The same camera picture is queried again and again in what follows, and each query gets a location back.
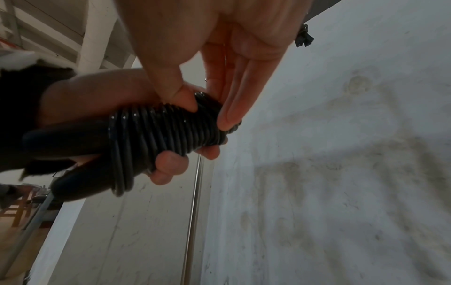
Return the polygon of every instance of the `hand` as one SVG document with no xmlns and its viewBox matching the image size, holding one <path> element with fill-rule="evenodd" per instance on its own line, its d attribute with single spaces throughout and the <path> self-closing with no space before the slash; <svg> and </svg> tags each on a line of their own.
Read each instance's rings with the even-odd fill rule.
<svg viewBox="0 0 451 285">
<path fill-rule="evenodd" d="M 201 51 L 207 92 L 223 103 L 218 127 L 257 100 L 312 0 L 115 0 L 131 42 L 162 99 L 195 111 L 179 66 Z"/>
<path fill-rule="evenodd" d="M 194 92 L 199 88 L 186 85 Z M 74 77 L 68 81 L 59 81 L 50 86 L 40 102 L 38 125 L 44 127 L 66 121 L 74 121 L 108 115 L 124 105 L 158 104 L 160 98 L 150 85 L 142 69 L 123 69 L 93 75 Z M 219 146 L 201 148 L 197 153 L 208 159 L 219 156 Z M 75 159 L 79 163 L 92 157 Z M 157 170 L 150 179 L 157 185 L 171 181 L 174 175 L 185 172 L 188 158 L 171 151 L 164 151 L 156 158 Z"/>
</svg>

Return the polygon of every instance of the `brown floor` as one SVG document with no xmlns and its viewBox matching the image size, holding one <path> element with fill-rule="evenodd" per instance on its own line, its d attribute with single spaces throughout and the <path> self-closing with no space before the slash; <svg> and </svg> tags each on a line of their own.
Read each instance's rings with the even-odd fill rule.
<svg viewBox="0 0 451 285">
<path fill-rule="evenodd" d="M 27 219 L 23 218 L 19 227 L 11 228 L 13 218 L 0 218 L 0 266 L 3 265 L 5 259 L 8 257 L 9 251 L 14 245 L 14 241 L 19 236 L 21 228 L 26 221 Z M 33 265 L 49 230 L 50 229 L 38 229 L 32 234 L 24 249 L 9 270 L 7 279 L 0 281 L 0 285 L 22 284 L 23 276 Z"/>
</svg>

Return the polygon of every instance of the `black clip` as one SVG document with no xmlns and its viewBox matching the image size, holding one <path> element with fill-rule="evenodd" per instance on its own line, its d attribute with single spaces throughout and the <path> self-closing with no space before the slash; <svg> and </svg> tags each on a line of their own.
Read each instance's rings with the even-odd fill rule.
<svg viewBox="0 0 451 285">
<path fill-rule="evenodd" d="M 314 41 L 314 38 L 308 34 L 309 32 L 309 26 L 306 24 L 303 24 L 297 33 L 295 43 L 296 47 L 300 47 L 304 45 L 305 47 L 311 45 L 311 43 Z"/>
</svg>

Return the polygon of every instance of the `black sleeve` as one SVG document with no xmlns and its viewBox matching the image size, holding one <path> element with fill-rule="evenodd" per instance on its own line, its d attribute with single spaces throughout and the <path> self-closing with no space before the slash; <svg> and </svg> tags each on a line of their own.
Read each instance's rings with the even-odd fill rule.
<svg viewBox="0 0 451 285">
<path fill-rule="evenodd" d="M 43 92 L 51 84 L 74 76 L 72 69 L 49 67 L 40 62 L 19 71 L 0 70 L 0 172 L 25 168 L 25 176 L 42 175 L 74 165 L 70 160 L 34 160 L 22 147 L 23 134 L 37 127 Z"/>
</svg>

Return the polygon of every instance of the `white pipe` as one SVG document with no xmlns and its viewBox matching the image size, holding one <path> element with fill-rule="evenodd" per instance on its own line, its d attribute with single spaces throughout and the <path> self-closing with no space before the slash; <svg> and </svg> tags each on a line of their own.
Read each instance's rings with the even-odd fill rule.
<svg viewBox="0 0 451 285">
<path fill-rule="evenodd" d="M 117 13 L 111 0 L 89 0 L 85 37 L 78 58 L 78 71 L 97 71 L 105 56 Z"/>
</svg>

